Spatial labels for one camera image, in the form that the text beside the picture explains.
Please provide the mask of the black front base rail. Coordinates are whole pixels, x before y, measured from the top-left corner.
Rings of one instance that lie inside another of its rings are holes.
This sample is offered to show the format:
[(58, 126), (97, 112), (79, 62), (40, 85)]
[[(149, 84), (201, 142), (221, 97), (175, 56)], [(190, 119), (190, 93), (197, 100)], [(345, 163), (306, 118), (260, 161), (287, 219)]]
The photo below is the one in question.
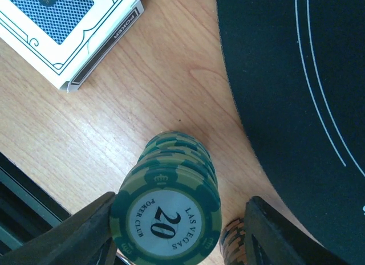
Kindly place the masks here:
[(48, 232), (71, 214), (1, 155), (1, 255)]

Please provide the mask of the green poker chip stack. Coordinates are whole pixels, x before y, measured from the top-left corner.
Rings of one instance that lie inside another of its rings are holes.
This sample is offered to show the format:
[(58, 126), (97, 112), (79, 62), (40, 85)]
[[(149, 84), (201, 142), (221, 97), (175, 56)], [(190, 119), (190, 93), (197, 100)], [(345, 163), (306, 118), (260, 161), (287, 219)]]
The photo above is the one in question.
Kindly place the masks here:
[(199, 264), (222, 228), (209, 152), (193, 136), (163, 132), (145, 146), (111, 206), (111, 235), (134, 264)]

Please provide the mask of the orange poker chip stack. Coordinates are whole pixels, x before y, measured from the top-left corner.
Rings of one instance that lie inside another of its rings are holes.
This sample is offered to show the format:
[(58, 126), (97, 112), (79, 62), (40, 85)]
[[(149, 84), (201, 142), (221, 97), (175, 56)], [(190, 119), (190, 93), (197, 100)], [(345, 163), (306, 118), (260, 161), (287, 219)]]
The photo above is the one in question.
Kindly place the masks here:
[(220, 252), (225, 265), (246, 265), (246, 230), (244, 218), (238, 217), (229, 222), (221, 233)]

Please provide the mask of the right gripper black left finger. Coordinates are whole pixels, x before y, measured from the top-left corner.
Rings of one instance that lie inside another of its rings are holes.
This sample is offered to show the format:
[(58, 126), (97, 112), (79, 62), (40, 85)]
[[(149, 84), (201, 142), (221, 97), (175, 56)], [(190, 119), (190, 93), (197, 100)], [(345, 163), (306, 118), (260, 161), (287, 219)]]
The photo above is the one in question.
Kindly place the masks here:
[(59, 226), (1, 257), (1, 264), (114, 264), (110, 232), (114, 192), (107, 192)]

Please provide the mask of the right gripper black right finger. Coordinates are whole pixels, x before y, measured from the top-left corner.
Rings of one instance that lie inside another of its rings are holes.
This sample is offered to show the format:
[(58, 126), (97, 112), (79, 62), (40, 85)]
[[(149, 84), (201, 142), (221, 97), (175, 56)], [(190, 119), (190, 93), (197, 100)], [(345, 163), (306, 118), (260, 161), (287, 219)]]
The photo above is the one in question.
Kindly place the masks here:
[(245, 248), (249, 264), (346, 264), (308, 237), (261, 197), (246, 204)]

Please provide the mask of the blue backed card deck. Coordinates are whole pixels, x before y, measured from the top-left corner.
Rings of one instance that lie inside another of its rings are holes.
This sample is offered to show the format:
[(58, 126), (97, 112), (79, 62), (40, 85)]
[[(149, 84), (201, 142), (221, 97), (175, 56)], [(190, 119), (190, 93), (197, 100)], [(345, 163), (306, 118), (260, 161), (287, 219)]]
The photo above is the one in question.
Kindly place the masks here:
[(9, 0), (28, 16), (57, 44), (62, 44), (71, 31), (94, 5), (93, 0)]

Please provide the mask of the black round poker mat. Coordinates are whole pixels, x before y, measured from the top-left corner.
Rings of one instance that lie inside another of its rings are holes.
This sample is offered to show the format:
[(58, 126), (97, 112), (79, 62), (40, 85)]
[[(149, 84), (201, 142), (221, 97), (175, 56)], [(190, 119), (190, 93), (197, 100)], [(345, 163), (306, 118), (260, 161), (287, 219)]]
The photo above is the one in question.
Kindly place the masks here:
[(216, 0), (251, 146), (306, 230), (364, 263), (364, 0)]

